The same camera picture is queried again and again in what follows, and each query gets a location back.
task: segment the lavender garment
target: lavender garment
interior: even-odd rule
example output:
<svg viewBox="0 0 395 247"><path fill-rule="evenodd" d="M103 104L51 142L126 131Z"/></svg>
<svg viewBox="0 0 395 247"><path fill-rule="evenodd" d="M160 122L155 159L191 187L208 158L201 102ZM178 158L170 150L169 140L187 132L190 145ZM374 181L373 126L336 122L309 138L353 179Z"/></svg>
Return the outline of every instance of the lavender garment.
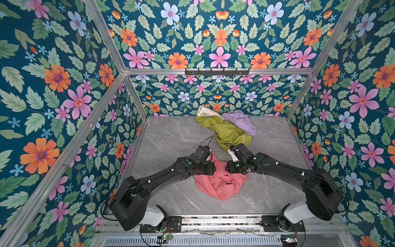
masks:
<svg viewBox="0 0 395 247"><path fill-rule="evenodd" d="M256 127L252 125L251 121L248 119L248 115L240 112L233 112L224 113L222 116L226 121L233 123L238 128L247 132L250 136L256 135Z"/></svg>

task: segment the crumpled pink garment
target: crumpled pink garment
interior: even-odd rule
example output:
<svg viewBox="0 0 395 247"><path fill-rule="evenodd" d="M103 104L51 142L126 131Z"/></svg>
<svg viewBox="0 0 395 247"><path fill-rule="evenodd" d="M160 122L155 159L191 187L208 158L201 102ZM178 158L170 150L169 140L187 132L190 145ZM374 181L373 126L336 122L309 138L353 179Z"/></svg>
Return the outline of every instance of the crumpled pink garment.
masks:
<svg viewBox="0 0 395 247"><path fill-rule="evenodd" d="M201 191L214 198L226 201L236 195L247 176L241 173L230 174L225 170L225 161L220 161L213 153L213 160L216 171L213 176L196 175L195 181Z"/></svg>

